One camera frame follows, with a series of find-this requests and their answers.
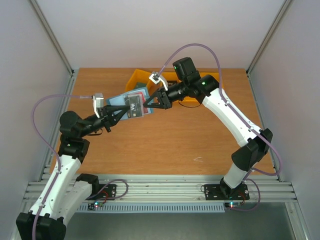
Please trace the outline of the blue card holder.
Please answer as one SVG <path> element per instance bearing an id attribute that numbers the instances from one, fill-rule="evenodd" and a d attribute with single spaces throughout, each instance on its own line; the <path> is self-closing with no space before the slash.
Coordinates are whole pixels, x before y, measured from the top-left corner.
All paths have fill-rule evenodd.
<path id="1" fill-rule="evenodd" d="M 127 105 L 125 104 L 125 97 L 126 97 L 127 95 L 130 95 L 130 94 L 137 94 L 138 92 L 143 92 L 143 94 L 144 94 L 144 96 L 145 96 L 145 99 L 146 99 L 146 97 L 149 96 L 149 94 L 146 92 L 145 89 L 133 90 L 133 91 L 125 92 L 125 93 L 123 93 L 123 94 L 121 94 L 121 95 L 118 95 L 118 96 L 115 96 L 115 97 L 111 97 L 111 98 L 109 98 L 109 99 L 106 100 L 106 103 L 107 103 L 108 105 L 112 105 L 112 106 L 127 106 Z M 143 115 L 143 117 L 144 117 L 145 115 L 150 115 L 150 114 L 153 114 L 153 113 L 154 113 L 154 111 L 153 111 L 152 109 L 150 109 L 150 108 L 145 108 L 145 107 L 143 107 L 143 109 L 144 109 L 144 115 Z M 128 118 L 127 113 L 121 118 L 121 120 L 128 120 L 128 119 L 130 119 L 130 118 Z"/>

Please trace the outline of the black VIP credit card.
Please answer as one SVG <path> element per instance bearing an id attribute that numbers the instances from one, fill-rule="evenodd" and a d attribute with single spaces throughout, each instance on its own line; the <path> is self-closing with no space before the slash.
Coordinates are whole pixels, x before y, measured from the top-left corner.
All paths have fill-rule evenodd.
<path id="1" fill-rule="evenodd" d="M 144 107 L 143 107 L 143 98 L 139 93 L 128 94 L 124 98 L 125 104 L 129 107 L 127 111 L 127 117 L 131 118 L 140 118 L 144 116 Z"/>

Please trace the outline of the red VIP credit card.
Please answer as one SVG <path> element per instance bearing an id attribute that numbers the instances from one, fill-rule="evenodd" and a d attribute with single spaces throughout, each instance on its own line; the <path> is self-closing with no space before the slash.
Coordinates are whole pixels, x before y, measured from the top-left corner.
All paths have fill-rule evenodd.
<path id="1" fill-rule="evenodd" d="M 146 101 L 144 93 L 143 92 L 138 92 L 137 94 L 141 97 L 142 103 L 144 103 Z"/>

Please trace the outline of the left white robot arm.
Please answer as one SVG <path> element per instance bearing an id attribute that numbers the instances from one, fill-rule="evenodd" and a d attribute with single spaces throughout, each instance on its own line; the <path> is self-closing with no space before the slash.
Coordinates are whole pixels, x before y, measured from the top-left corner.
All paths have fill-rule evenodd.
<path id="1" fill-rule="evenodd" d="M 105 105 L 85 119 L 71 110 L 60 116 L 60 146 L 54 170 L 37 201 L 16 219 L 21 239 L 65 238 L 67 225 L 79 206 L 86 199 L 96 199 L 102 191 L 98 176 L 87 173 L 80 174 L 67 191 L 90 146 L 84 137 L 102 128 L 109 132 L 129 109 L 126 105 Z"/>

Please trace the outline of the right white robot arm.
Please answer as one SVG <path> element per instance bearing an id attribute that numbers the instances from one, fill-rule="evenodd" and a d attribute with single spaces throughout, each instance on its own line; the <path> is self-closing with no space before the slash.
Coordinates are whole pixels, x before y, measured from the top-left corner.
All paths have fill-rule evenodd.
<path id="1" fill-rule="evenodd" d="M 190 57 L 173 63 L 178 83 L 168 85 L 158 72 L 152 72 L 149 79 L 155 84 L 162 83 L 143 104 L 145 108 L 169 109 L 173 102 L 186 97 L 194 98 L 227 127 L 235 138 L 239 149 L 231 155 L 232 165 L 220 180 L 219 191 L 225 198 L 234 197 L 239 186 L 250 170 L 269 151 L 273 133 L 262 130 L 252 123 L 228 98 L 222 85 L 212 75 L 201 76 Z"/>

